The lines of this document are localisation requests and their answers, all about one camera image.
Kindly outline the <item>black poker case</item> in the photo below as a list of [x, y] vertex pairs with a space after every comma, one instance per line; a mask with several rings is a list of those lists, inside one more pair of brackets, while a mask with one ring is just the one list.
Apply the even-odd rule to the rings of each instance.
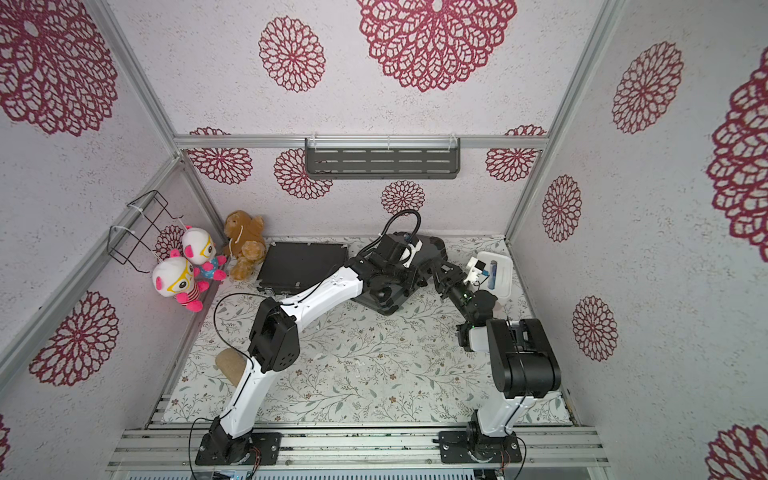
[[257, 276], [259, 287], [275, 294], [297, 294], [333, 274], [349, 258], [340, 243], [275, 242]]

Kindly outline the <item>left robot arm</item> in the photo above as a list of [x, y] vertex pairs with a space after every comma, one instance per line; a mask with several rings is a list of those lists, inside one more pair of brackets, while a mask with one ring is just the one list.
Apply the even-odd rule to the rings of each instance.
[[247, 456], [259, 409], [278, 374], [299, 358], [300, 334], [313, 321], [348, 300], [390, 315], [447, 259], [438, 237], [385, 234], [308, 290], [281, 301], [264, 299], [249, 333], [243, 375], [223, 413], [212, 420], [195, 463], [228, 465]]

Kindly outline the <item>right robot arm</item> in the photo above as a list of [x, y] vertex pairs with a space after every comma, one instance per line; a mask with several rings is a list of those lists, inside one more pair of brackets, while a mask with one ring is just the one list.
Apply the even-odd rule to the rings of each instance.
[[510, 320], [491, 292], [476, 289], [482, 268], [468, 273], [448, 261], [433, 261], [435, 290], [449, 299], [464, 322], [456, 327], [459, 346], [489, 355], [497, 393], [475, 410], [466, 430], [442, 431], [435, 441], [444, 464], [521, 463], [523, 440], [514, 424], [536, 401], [556, 392], [561, 370], [538, 319]]

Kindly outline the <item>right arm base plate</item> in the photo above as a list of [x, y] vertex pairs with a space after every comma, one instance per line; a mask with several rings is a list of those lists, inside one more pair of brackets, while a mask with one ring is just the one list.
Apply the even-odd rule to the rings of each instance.
[[523, 450], [518, 438], [489, 437], [467, 431], [440, 431], [434, 440], [444, 464], [521, 463]]

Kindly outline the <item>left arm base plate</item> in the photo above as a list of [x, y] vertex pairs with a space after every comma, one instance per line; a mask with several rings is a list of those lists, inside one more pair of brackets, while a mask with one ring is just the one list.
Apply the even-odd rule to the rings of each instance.
[[227, 434], [204, 435], [195, 466], [272, 466], [277, 463], [282, 435], [276, 432], [250, 433], [237, 438]]

